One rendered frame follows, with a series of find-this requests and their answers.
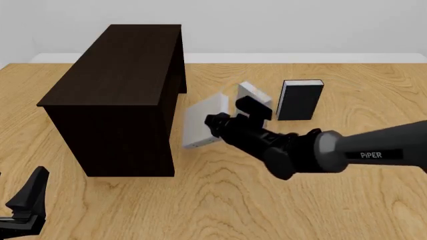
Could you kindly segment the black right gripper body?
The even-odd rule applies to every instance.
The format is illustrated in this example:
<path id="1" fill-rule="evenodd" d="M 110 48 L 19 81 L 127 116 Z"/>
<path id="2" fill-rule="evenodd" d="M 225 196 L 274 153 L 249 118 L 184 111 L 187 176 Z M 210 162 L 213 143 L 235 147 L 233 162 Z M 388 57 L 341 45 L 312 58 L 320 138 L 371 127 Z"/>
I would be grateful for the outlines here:
<path id="1" fill-rule="evenodd" d="M 231 139 L 231 131 L 228 129 L 228 123 L 234 119 L 227 113 L 218 113 L 216 115 L 207 115 L 205 125 L 209 128 L 214 137 L 221 139 Z"/>

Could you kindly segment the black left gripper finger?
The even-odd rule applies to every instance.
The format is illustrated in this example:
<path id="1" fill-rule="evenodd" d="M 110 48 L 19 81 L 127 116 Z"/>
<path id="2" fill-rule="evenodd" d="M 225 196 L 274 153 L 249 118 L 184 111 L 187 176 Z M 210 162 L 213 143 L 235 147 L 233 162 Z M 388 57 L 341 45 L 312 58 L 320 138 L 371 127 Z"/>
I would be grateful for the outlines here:
<path id="1" fill-rule="evenodd" d="M 13 214 L 31 214 L 46 217 L 45 192 L 49 172 L 38 166 L 24 186 L 5 205 Z"/>

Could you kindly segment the dark brown wooden cabinet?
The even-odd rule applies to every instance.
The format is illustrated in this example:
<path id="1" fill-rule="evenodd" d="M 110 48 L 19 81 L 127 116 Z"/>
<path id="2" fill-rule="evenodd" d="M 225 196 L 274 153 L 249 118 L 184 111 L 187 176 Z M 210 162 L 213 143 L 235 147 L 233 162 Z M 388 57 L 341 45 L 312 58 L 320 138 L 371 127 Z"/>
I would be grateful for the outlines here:
<path id="1" fill-rule="evenodd" d="M 89 177 L 173 177 L 181 25 L 110 25 L 38 102 Z"/>

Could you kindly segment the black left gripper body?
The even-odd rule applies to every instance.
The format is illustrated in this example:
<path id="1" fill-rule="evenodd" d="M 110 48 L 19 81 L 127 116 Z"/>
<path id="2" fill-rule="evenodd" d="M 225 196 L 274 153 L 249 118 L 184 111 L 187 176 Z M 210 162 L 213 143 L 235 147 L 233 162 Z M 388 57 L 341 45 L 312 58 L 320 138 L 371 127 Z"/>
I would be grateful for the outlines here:
<path id="1" fill-rule="evenodd" d="M 39 235 L 45 219 L 39 215 L 31 215 L 28 219 L 0 217 L 0 237 L 24 237 Z"/>

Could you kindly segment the black book with white pages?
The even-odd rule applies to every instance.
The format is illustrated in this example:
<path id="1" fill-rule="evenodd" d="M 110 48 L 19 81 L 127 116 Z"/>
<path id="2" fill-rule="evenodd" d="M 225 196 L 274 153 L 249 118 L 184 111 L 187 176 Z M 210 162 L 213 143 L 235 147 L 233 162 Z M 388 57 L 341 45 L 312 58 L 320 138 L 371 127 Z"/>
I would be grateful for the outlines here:
<path id="1" fill-rule="evenodd" d="M 324 83 L 320 79 L 284 80 L 276 118 L 278 121 L 307 121 L 312 119 Z"/>

